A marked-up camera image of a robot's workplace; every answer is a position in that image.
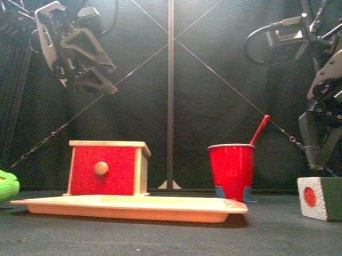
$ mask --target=red circle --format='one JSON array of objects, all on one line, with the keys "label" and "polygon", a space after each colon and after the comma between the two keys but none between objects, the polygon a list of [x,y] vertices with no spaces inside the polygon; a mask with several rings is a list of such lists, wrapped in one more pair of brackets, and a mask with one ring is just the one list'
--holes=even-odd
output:
[{"label": "red circle", "polygon": [[305,188],[305,202],[311,207],[317,205],[316,191],[311,187]]}]

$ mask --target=small wooden block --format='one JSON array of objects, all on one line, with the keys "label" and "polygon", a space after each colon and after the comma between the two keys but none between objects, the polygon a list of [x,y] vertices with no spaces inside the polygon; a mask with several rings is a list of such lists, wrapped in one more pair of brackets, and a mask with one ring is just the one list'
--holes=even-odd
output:
[{"label": "small wooden block", "polygon": [[342,178],[299,178],[303,214],[325,221],[342,221]]}]

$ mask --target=red box front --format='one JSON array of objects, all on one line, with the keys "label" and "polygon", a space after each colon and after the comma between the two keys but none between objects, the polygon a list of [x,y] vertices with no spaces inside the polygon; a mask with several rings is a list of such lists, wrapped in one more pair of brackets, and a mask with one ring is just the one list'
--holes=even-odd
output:
[{"label": "red box front", "polygon": [[[70,194],[134,195],[136,161],[136,147],[75,146]],[[94,170],[99,162],[109,165],[105,175]]]}]

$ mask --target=wooden knob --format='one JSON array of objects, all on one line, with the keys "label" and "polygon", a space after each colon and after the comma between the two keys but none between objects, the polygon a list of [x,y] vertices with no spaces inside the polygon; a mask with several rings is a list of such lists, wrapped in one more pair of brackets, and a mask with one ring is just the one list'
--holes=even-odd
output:
[{"label": "wooden knob", "polygon": [[106,162],[97,163],[94,170],[98,175],[105,175],[110,170],[109,164]]}]

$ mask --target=black backdrop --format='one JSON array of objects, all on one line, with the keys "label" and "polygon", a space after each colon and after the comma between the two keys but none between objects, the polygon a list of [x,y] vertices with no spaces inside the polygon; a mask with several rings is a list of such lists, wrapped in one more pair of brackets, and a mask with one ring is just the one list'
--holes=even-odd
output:
[{"label": "black backdrop", "polygon": [[[30,1],[29,8],[38,8],[43,2]],[[82,1],[61,2],[73,9]],[[320,2],[309,4],[316,12]],[[89,1],[87,5],[98,8],[109,27],[115,1]],[[256,29],[303,12],[301,1],[176,1],[176,36],[192,51],[176,42],[174,179],[182,188],[213,188],[208,147],[249,143],[264,118],[234,89],[301,141],[299,117],[307,110],[307,93],[315,78],[312,58],[304,55],[297,62],[262,67],[245,59],[242,45]],[[140,67],[168,45],[168,1],[120,0],[118,14],[114,31],[99,41],[118,66],[111,79],[114,84],[120,82],[120,92],[97,102],[11,170],[23,187],[67,186],[70,140],[145,141],[153,153],[149,187],[160,187],[168,179],[168,48]],[[327,24],[335,26],[340,17],[329,17]],[[51,75],[42,54],[34,54],[11,156],[2,163],[3,169],[98,96],[66,90]],[[256,148],[254,188],[296,190],[297,177],[312,175],[321,174],[309,170],[300,148],[270,124]]]}]

